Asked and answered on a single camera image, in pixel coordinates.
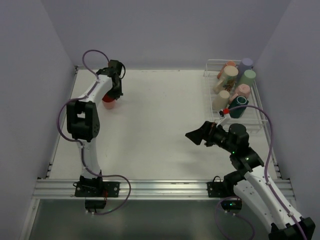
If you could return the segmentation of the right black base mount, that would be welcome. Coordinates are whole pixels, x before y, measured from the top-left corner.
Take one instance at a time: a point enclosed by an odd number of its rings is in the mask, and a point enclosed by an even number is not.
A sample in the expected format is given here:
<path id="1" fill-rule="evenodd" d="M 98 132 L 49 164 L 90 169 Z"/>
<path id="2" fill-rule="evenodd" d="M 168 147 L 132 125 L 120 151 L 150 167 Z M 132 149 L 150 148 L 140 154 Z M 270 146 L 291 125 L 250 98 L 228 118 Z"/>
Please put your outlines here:
<path id="1" fill-rule="evenodd" d="M 243 207 L 242 200 L 234 193 L 233 186 L 215 176 L 212 181 L 206 183 L 209 198 L 219 198 L 222 202 L 219 206 L 227 213 L 237 214 Z"/>

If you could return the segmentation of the dark green mug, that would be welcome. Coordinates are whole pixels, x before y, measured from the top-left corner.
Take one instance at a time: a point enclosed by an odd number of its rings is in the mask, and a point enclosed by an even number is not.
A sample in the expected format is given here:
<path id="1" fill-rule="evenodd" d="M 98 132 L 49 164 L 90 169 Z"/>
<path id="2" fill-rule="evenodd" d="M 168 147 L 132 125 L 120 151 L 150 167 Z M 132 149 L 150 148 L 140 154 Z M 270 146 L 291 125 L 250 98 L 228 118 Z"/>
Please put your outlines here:
<path id="1" fill-rule="evenodd" d="M 228 109 L 230 109 L 231 118 L 233 119 L 241 118 L 246 110 L 248 103 L 249 101 L 247 98 L 243 96 L 236 97 L 228 106 Z"/>

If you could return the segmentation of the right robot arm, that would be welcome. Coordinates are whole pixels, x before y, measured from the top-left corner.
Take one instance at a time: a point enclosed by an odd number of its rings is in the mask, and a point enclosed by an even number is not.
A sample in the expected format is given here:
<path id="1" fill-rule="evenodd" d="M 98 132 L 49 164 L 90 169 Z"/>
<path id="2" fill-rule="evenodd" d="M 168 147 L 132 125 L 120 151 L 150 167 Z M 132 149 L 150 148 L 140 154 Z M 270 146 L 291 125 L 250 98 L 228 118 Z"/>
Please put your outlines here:
<path id="1" fill-rule="evenodd" d="M 244 125 L 233 123 L 228 130 L 215 122 L 204 124 L 185 134 L 194 144 L 204 141 L 206 147 L 218 146 L 230 153 L 235 171 L 219 183 L 229 196 L 237 196 L 256 214 L 265 226 L 270 240 L 310 240 L 316 225 L 303 217 L 285 198 L 270 177 L 265 162 L 250 147 Z"/>

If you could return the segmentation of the cream floral mug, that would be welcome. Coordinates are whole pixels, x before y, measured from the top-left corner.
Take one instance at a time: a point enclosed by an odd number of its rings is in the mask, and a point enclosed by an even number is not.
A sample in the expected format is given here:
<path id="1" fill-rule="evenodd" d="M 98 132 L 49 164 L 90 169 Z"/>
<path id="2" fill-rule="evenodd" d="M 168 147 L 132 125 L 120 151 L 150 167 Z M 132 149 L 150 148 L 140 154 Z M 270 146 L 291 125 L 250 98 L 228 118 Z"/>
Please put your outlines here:
<path id="1" fill-rule="evenodd" d="M 225 67 L 218 83 L 213 88 L 214 93 L 218 94 L 222 90 L 230 92 L 235 85 L 238 74 L 239 71 L 235 66 Z"/>

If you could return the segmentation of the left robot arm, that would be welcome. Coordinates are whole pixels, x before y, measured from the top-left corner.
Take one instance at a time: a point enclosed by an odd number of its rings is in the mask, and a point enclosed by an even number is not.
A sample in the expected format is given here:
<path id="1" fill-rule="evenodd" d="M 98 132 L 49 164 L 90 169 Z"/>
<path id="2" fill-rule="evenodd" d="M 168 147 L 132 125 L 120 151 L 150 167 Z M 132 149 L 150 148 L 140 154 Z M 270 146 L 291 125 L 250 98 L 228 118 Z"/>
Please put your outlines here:
<path id="1" fill-rule="evenodd" d="M 101 193 L 104 190 L 102 171 L 98 163 L 96 138 L 100 131 L 97 106 L 104 97 L 112 101 L 122 95 L 124 64 L 110 60 L 108 66 L 96 72 L 97 79 L 78 98 L 66 105 L 67 131 L 77 142 L 82 172 L 77 189 L 82 192 Z"/>

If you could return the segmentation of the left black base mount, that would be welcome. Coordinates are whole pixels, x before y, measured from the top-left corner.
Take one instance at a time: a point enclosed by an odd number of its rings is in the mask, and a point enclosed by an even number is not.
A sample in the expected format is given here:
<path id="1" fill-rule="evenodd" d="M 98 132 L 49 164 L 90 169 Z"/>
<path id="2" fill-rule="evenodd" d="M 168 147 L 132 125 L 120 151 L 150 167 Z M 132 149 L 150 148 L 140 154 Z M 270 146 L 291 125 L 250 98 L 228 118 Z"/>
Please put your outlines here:
<path id="1" fill-rule="evenodd" d="M 119 196 L 120 183 L 116 181 L 102 182 L 101 186 L 85 186 L 80 181 L 74 182 L 74 196 L 85 198 L 84 207 L 88 212 L 97 213 L 106 207 L 107 198 Z"/>

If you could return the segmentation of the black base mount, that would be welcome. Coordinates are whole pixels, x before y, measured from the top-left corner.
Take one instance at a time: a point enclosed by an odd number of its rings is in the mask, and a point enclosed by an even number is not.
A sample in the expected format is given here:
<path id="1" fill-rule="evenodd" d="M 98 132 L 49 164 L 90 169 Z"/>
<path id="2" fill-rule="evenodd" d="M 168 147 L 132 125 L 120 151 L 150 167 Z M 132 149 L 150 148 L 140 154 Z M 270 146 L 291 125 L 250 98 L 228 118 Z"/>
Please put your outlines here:
<path id="1" fill-rule="evenodd" d="M 106 207 L 107 198 L 119 196 L 120 183 L 116 181 L 102 182 L 101 186 L 85 186 L 80 181 L 74 182 L 74 196 L 85 198 L 84 207 L 88 212 L 97 213 Z"/>
<path id="2" fill-rule="evenodd" d="M 237 214 L 243 207 L 242 200 L 234 193 L 233 186 L 215 176 L 212 181 L 206 183 L 209 198 L 219 198 L 222 202 L 219 206 L 227 213 Z"/>

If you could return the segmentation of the light green plastic cup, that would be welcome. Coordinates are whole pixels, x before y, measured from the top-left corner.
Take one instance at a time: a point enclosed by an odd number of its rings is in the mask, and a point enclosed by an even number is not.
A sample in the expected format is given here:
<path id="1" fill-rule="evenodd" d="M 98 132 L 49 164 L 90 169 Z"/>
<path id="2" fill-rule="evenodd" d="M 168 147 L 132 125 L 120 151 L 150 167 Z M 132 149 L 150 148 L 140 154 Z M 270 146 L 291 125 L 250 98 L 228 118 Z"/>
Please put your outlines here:
<path id="1" fill-rule="evenodd" d="M 255 71 L 248 69 L 242 74 L 241 78 L 237 82 L 237 85 L 239 86 L 239 85 L 245 84 L 251 88 L 256 79 L 256 76 L 257 74 Z"/>

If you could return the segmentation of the salmon pink plastic cup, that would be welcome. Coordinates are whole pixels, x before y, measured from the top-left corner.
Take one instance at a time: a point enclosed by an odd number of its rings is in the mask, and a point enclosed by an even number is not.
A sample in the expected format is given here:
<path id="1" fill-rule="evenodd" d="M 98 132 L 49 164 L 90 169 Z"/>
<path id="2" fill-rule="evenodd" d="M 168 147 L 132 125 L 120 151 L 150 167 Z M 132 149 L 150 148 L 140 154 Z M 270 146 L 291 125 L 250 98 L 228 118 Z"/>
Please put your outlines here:
<path id="1" fill-rule="evenodd" d="M 102 98 L 102 104 L 107 110 L 111 110 L 116 105 L 116 99 L 105 94 Z"/>

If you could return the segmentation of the light pink mug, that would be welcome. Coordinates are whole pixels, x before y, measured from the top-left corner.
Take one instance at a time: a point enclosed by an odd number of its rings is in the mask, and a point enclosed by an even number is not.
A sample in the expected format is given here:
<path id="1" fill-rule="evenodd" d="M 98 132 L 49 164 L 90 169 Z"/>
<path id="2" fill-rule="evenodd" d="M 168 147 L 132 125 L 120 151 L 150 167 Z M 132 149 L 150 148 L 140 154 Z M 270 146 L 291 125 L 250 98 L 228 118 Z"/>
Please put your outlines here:
<path id="1" fill-rule="evenodd" d="M 235 88 L 234 93 L 229 100 L 232 102 L 236 97 L 239 97 L 239 96 L 242 96 L 248 99 L 250 94 L 251 94 L 250 86 L 247 84 L 240 84 Z"/>

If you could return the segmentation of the aluminium mounting rail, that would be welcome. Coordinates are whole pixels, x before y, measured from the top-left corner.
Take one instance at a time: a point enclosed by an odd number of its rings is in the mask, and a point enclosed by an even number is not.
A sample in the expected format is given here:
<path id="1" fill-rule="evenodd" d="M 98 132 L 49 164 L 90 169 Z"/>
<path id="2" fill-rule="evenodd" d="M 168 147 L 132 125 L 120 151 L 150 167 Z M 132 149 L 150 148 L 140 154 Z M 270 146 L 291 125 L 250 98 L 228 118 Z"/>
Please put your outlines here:
<path id="1" fill-rule="evenodd" d="M 75 179 L 39 179 L 32 198 L 39 200 L 71 200 L 75 197 Z M 115 200 L 213 200 L 208 197 L 207 180 L 119 180 Z"/>

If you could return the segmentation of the lavender plastic cup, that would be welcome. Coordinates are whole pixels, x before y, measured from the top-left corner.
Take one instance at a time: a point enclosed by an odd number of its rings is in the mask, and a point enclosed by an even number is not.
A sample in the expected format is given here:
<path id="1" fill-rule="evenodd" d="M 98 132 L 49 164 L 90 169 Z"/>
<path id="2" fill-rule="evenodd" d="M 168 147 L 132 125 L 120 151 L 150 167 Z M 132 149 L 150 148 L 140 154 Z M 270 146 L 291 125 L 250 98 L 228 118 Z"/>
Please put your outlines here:
<path id="1" fill-rule="evenodd" d="M 253 67 L 254 61 L 251 58 L 243 58 L 238 64 L 238 75 L 242 76 L 246 70 L 251 70 Z"/>

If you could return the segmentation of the beige plastic cup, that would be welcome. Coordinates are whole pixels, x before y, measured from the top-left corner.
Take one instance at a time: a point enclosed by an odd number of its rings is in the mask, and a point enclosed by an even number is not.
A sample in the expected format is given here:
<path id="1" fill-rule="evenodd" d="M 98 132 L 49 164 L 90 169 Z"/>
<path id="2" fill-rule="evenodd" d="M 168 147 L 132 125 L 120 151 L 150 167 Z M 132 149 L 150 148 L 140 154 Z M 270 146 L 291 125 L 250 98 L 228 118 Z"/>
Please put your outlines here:
<path id="1" fill-rule="evenodd" d="M 226 90 L 221 90 L 212 101 L 212 110 L 219 111 L 225 109 L 228 105 L 230 93 Z"/>

